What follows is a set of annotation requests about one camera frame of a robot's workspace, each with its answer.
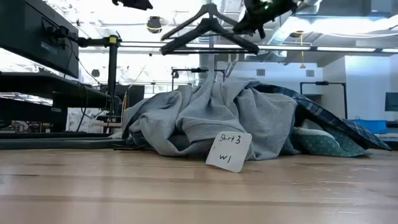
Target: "handwritten label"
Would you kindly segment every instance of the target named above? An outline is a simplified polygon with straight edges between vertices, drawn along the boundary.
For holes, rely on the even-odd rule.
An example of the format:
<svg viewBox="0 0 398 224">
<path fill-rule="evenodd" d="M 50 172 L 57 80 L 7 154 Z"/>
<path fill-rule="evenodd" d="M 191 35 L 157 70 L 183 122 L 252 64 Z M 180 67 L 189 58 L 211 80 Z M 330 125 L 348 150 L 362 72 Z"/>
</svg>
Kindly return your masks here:
<svg viewBox="0 0 398 224">
<path fill-rule="evenodd" d="M 223 131 L 217 134 L 206 164 L 232 172 L 240 172 L 248 153 L 252 136 L 249 133 Z"/>
</svg>

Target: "black table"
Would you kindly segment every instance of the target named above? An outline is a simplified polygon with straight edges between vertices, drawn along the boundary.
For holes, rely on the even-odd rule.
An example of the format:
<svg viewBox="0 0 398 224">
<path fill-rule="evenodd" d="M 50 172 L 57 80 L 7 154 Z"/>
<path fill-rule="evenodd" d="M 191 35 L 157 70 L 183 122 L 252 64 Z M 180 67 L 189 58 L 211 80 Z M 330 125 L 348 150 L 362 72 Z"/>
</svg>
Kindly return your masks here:
<svg viewBox="0 0 398 224">
<path fill-rule="evenodd" d="M 0 119 L 53 123 L 53 132 L 65 130 L 68 107 L 108 109 L 112 103 L 109 95 L 52 73 L 0 73 L 0 92 L 52 99 L 53 105 L 45 106 L 0 98 Z"/>
</svg>

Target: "wooden table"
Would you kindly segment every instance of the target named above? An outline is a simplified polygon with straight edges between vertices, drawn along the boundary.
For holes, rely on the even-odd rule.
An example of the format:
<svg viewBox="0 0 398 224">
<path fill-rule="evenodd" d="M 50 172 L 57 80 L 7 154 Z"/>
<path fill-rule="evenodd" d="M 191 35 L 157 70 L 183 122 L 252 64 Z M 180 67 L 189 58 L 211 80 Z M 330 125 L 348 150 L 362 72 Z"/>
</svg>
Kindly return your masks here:
<svg viewBox="0 0 398 224">
<path fill-rule="evenodd" d="M 398 152 L 373 152 L 234 174 L 153 152 L 0 151 L 1 223 L 397 223 Z"/>
</svg>

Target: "gray sweatshirt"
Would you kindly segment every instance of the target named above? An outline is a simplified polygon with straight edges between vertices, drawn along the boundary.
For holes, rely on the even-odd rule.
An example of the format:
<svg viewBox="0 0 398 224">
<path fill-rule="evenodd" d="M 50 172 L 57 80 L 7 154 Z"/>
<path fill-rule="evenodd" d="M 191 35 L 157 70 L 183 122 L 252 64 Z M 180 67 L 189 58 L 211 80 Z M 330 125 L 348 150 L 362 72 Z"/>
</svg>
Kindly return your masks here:
<svg viewBox="0 0 398 224">
<path fill-rule="evenodd" d="M 189 156 L 207 153 L 219 132 L 237 131 L 252 134 L 246 159 L 275 158 L 288 140 L 297 103 L 285 95 L 258 92 L 253 88 L 258 84 L 233 79 L 217 83 L 209 76 L 202 86 L 157 94 L 124 112 L 123 136 L 141 132 L 159 154 Z M 186 147 L 176 147 L 176 133 L 186 135 Z"/>
</svg>

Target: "black monitor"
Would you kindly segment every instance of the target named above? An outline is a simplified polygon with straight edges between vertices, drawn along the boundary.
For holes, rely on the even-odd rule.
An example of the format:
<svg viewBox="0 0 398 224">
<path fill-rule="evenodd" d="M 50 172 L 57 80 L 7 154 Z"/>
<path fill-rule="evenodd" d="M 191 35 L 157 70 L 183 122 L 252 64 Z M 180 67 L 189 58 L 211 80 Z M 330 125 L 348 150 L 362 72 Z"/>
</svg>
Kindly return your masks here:
<svg viewBox="0 0 398 224">
<path fill-rule="evenodd" d="M 46 34 L 47 28 L 60 26 L 78 33 L 76 27 L 43 0 L 0 0 L 0 47 L 78 78 L 78 45 Z"/>
<path fill-rule="evenodd" d="M 398 93 L 386 93 L 385 111 L 398 111 Z"/>
</svg>

